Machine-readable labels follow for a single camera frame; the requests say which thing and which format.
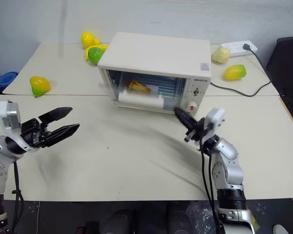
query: black chair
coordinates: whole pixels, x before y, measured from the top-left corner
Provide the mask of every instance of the black chair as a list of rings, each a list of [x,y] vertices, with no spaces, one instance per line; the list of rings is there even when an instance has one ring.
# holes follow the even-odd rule
[[[277,40],[266,69],[293,117],[293,37]]]

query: plastic bag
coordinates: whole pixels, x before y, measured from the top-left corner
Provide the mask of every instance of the plastic bag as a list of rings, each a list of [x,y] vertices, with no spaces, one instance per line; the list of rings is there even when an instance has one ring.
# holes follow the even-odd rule
[[[193,234],[214,234],[216,226],[208,201],[191,201],[187,215],[193,228]]]

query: gray wall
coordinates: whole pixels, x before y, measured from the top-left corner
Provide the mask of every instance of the gray wall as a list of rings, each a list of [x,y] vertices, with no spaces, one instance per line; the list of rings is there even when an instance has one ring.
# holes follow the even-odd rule
[[[19,71],[41,42],[79,43],[85,30],[102,42],[117,31],[249,39],[266,63],[276,39],[293,36],[293,0],[0,0],[0,74]]]

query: blue bowl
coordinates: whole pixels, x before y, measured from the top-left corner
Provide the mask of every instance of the blue bowl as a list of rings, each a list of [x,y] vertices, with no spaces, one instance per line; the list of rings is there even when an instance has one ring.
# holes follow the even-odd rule
[[[18,75],[17,72],[8,72],[0,77],[0,90],[3,91]]]

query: yellow plastic banana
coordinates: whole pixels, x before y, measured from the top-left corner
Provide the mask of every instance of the yellow plastic banana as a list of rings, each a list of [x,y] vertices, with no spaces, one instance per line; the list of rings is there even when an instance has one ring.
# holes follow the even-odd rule
[[[103,50],[103,52],[108,48],[108,45],[91,45],[89,47],[87,47],[85,50],[84,50],[84,60],[88,61],[89,60],[89,57],[88,57],[88,52],[91,48],[100,48],[101,50]]]

